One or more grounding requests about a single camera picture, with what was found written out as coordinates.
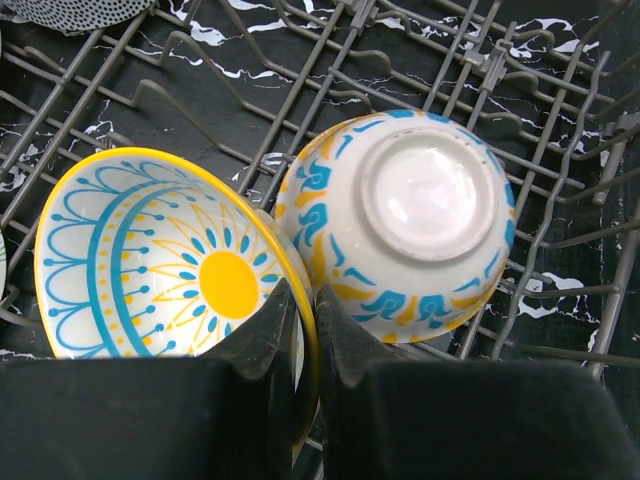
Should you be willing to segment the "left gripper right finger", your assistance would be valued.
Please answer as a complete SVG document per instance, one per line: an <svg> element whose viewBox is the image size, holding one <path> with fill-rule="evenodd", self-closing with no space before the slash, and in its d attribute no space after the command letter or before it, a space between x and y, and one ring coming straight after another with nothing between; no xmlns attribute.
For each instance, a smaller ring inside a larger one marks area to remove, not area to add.
<svg viewBox="0 0 640 480"><path fill-rule="evenodd" d="M316 300L329 479L635 479L611 395L568 362L408 360Z"/></svg>

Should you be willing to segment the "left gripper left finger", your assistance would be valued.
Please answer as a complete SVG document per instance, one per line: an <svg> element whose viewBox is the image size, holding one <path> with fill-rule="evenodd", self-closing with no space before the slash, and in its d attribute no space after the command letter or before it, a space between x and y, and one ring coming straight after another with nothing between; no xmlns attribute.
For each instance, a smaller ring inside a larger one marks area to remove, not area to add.
<svg viewBox="0 0 640 480"><path fill-rule="evenodd" d="M202 356L4 364L2 477L288 478L294 320L280 282Z"/></svg>

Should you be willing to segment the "yellow sun pattern bowl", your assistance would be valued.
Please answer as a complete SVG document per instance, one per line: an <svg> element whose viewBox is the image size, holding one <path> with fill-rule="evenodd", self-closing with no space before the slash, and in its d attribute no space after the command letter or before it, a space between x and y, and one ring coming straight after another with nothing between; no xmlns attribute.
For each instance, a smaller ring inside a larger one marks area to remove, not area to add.
<svg viewBox="0 0 640 480"><path fill-rule="evenodd" d="M201 355L286 281L303 443L319 390L309 276L275 217L213 174L142 147L81 160L44 205L34 276L49 345L74 360Z"/></svg>

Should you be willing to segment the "orange blue floral bowl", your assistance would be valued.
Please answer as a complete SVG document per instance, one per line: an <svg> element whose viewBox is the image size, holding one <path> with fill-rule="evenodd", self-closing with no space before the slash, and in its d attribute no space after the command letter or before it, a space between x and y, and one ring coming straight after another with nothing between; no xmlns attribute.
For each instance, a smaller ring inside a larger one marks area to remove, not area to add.
<svg viewBox="0 0 640 480"><path fill-rule="evenodd" d="M489 301L516 232L491 148L452 119L395 109L341 122L289 167L274 205L314 289L386 343L443 335Z"/></svg>

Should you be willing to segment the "blue wave pattern bowl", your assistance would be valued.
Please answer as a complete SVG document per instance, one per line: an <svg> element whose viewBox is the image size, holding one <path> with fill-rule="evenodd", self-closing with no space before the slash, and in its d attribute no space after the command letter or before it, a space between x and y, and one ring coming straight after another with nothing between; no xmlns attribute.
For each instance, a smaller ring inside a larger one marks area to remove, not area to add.
<svg viewBox="0 0 640 480"><path fill-rule="evenodd" d="M80 34L126 22L156 4L151 0L8 0L1 18L19 19L64 34Z"/></svg>

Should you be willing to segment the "orange flower leaf bowl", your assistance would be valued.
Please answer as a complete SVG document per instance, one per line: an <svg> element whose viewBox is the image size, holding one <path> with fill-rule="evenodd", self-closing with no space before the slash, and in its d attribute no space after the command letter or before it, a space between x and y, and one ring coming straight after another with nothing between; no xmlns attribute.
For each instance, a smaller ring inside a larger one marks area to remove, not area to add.
<svg viewBox="0 0 640 480"><path fill-rule="evenodd" d="M2 300L7 278L7 252L2 230L0 231L0 299Z"/></svg>

